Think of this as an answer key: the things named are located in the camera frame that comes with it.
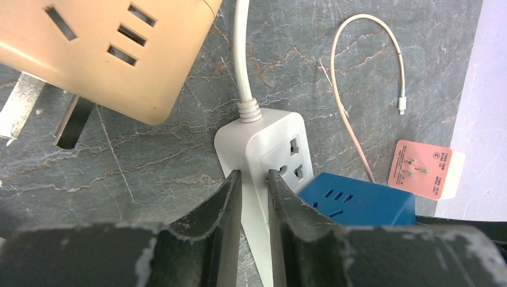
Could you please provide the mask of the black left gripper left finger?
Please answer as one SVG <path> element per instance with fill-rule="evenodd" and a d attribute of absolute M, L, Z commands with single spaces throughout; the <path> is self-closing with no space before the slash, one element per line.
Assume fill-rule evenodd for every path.
<path fill-rule="evenodd" d="M 235 286 L 242 174 L 171 224 L 18 229 L 1 247 L 2 286 Z"/>

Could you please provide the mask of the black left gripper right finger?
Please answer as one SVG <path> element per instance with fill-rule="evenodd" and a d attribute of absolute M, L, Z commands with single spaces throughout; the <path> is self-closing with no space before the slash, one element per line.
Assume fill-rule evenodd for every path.
<path fill-rule="evenodd" d="M 422 216 L 417 225 L 345 227 L 270 170 L 275 286 L 505 286 L 506 224 Z"/>

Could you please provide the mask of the blue cube socket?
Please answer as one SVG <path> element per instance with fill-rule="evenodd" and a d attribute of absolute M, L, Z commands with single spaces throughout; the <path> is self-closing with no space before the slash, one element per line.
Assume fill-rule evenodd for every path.
<path fill-rule="evenodd" d="M 414 225 L 415 195 L 385 185 L 321 173 L 299 196 L 341 225 Z"/>

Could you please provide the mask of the white power strip with USB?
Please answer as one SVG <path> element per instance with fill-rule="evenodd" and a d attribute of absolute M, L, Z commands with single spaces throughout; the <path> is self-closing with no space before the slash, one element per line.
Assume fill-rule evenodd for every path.
<path fill-rule="evenodd" d="M 314 178 L 305 122 L 297 112 L 261 109 L 252 123 L 240 119 L 222 126 L 214 147 L 222 171 L 242 173 L 241 223 L 264 286 L 273 286 L 268 220 L 268 171 L 279 173 L 300 192 Z"/>

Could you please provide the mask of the pink cube socket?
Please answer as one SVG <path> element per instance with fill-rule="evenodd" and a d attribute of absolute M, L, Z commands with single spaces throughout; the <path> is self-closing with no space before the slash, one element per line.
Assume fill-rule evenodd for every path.
<path fill-rule="evenodd" d="M 466 156 L 455 149 L 400 140 L 387 184 L 431 200 L 456 196 Z"/>

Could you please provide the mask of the tan dragon cube socket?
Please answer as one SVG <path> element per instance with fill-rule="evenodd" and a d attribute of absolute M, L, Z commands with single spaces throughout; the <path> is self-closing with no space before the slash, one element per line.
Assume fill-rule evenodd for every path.
<path fill-rule="evenodd" d="M 96 105 L 170 115 L 220 1 L 2 1 L 1 63 L 74 95 L 55 134 L 72 149 Z"/>

